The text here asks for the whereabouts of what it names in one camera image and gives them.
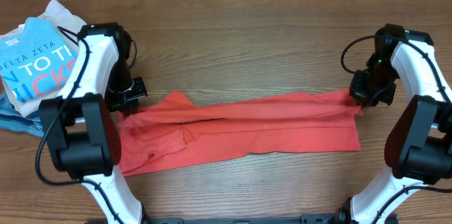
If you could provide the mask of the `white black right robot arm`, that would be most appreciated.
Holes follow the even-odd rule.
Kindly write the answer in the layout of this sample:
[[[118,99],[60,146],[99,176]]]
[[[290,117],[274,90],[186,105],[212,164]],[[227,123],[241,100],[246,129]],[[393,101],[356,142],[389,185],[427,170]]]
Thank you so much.
[[[415,192],[451,193],[435,187],[451,178],[451,88],[433,40],[394,24],[370,38],[374,53],[366,69],[353,72],[350,96],[362,107],[390,105],[400,80],[408,105],[386,139],[382,171],[344,203],[332,223],[397,223],[394,210]]]

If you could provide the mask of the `light blue folded t-shirt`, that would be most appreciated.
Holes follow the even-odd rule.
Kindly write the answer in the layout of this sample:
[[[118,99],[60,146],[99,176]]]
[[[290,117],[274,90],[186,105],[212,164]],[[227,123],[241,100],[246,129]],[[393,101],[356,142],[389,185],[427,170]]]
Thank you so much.
[[[1,41],[1,78],[27,102],[62,88],[77,55],[49,21],[28,18],[22,33]]]

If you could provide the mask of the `folded blue jeans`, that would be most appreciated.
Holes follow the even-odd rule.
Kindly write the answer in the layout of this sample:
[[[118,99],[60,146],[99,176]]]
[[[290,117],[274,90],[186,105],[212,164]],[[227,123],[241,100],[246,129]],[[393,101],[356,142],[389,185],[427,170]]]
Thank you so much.
[[[33,112],[23,117],[15,110],[6,93],[1,94],[1,128],[37,137],[44,136],[44,129],[38,113]]]

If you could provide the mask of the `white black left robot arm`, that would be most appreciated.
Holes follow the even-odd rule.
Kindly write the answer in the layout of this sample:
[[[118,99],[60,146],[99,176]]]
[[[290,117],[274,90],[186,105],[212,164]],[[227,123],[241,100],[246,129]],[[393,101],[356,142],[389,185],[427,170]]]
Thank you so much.
[[[132,114],[139,98],[148,94],[127,62],[136,43],[118,23],[84,25],[78,33],[58,30],[77,42],[79,54],[57,96],[40,103],[44,136],[35,156],[36,175],[45,184],[61,186],[42,174],[42,150],[48,148],[56,170],[70,177],[63,184],[84,186],[106,223],[149,223],[119,168],[121,140],[111,117],[113,112]]]

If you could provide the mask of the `red printed t-shirt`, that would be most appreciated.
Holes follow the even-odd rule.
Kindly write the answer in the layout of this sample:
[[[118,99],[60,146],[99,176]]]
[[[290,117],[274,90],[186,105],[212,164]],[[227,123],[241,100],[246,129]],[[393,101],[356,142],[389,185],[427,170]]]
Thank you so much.
[[[362,113],[346,89],[201,107],[173,91],[120,115],[119,166],[131,176],[248,154],[358,151],[355,117]]]

